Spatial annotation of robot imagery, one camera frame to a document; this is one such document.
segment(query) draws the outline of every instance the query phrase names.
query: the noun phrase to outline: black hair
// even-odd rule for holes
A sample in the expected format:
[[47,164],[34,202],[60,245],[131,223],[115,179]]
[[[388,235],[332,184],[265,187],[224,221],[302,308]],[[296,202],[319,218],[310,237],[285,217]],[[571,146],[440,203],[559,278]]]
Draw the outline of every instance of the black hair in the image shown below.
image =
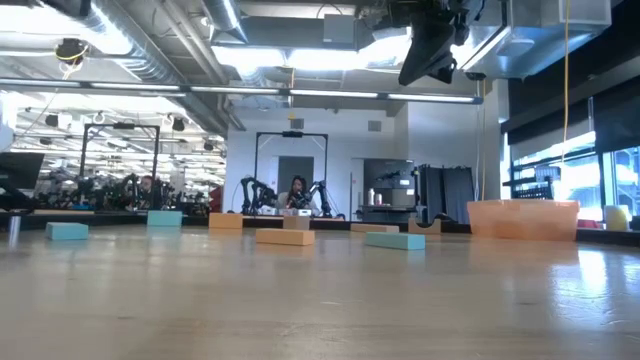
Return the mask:
[[296,180],[300,181],[300,183],[302,184],[302,193],[306,193],[307,192],[307,180],[305,180],[302,176],[300,175],[296,175],[293,177],[293,179],[291,180],[291,187],[289,188],[289,195],[287,195],[287,203],[289,202],[289,199],[291,199],[291,197],[293,197],[295,194],[293,193],[293,184],[296,182]]

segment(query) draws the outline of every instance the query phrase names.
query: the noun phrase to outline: light blue foam block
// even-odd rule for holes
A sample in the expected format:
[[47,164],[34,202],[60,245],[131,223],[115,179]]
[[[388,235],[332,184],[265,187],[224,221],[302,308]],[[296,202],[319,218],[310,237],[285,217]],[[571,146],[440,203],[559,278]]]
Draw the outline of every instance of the light blue foam block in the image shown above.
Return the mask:
[[182,211],[149,211],[147,226],[182,226]]
[[365,245],[402,250],[423,250],[425,236],[404,233],[367,233]]
[[78,223],[47,223],[47,238],[60,240],[87,240],[89,238],[89,226]]

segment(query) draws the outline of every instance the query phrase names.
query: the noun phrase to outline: computer monitor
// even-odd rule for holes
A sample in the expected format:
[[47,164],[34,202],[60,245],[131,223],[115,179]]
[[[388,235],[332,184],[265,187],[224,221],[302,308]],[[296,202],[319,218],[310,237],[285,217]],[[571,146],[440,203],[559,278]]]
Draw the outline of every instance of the computer monitor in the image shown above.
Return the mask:
[[0,153],[0,181],[18,189],[35,189],[43,153]]

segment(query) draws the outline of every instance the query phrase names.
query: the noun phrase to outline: bottle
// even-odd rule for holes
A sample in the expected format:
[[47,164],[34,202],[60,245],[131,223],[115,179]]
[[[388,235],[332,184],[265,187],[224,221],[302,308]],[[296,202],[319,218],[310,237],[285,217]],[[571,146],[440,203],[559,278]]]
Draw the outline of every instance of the bottle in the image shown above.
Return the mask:
[[373,190],[373,188],[369,189],[369,206],[373,206],[375,205],[375,198],[376,198],[376,192]]

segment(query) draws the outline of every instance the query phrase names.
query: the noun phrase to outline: orange bin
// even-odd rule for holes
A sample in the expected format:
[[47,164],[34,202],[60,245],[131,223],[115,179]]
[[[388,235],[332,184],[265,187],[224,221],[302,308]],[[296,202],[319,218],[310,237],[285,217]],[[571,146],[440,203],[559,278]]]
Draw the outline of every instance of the orange bin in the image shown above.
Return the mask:
[[491,200],[469,202],[467,209],[471,232],[478,237],[575,241],[580,204],[533,199]]

